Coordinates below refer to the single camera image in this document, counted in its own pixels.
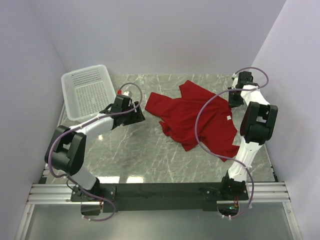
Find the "red t shirt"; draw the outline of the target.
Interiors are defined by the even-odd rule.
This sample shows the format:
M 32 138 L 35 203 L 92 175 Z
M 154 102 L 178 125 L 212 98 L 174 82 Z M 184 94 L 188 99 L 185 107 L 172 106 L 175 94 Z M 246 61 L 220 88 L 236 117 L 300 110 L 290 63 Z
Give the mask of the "red t shirt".
M 161 119 L 163 133 L 185 151 L 202 142 L 222 161 L 235 157 L 239 146 L 233 144 L 237 129 L 229 103 L 189 80 L 179 90 L 178 98 L 152 92 L 146 103 L 145 110 Z

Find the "white plastic perforated basket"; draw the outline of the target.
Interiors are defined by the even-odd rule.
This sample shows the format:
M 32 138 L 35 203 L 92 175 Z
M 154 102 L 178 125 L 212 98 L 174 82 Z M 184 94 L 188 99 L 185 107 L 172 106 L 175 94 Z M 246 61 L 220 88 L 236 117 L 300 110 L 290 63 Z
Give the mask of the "white plastic perforated basket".
M 116 92 L 105 65 L 93 65 L 65 73 L 61 86 L 69 120 L 83 123 L 112 104 Z

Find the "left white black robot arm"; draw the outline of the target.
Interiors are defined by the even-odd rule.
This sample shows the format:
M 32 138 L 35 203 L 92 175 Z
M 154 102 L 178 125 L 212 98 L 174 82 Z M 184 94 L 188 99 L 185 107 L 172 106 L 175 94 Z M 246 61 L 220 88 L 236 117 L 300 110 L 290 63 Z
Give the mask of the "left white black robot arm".
M 82 189 L 88 201 L 100 195 L 100 180 L 84 166 L 87 141 L 114 130 L 143 122 L 141 101 L 118 94 L 113 103 L 95 117 L 75 126 L 58 126 L 52 136 L 44 160 L 54 178 L 67 178 Z

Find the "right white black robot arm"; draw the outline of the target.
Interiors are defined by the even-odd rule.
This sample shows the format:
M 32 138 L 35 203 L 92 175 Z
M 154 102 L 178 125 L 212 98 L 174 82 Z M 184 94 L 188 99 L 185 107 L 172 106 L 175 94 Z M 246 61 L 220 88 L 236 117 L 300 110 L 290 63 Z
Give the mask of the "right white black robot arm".
M 239 197 L 247 199 L 247 170 L 257 152 L 270 140 L 275 128 L 278 107 L 270 104 L 262 95 L 260 86 L 248 68 L 243 68 L 232 76 L 232 86 L 228 88 L 230 108 L 246 105 L 239 134 L 241 142 L 231 167 L 222 178 L 219 193 L 226 200 Z

